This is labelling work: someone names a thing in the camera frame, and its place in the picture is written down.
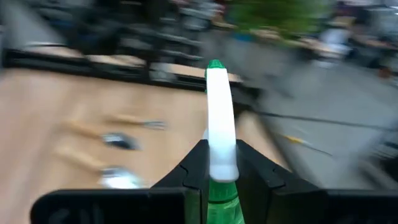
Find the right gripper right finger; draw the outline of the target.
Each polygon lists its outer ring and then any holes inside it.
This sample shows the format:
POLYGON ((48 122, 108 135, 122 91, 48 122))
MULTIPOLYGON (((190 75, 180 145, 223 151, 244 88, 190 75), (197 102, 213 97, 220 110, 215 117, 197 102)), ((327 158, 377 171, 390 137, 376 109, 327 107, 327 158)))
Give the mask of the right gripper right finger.
POLYGON ((395 190, 322 189, 236 143, 236 188, 246 223, 397 223, 395 190))

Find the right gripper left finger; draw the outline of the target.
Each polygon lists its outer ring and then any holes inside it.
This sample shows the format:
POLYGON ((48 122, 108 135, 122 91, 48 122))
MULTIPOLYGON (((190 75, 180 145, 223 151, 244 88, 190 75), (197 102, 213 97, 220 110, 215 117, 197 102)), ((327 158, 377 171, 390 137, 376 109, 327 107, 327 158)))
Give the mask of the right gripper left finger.
POLYGON ((61 189, 38 198, 31 224, 205 223, 209 147, 204 139, 149 189, 61 189))

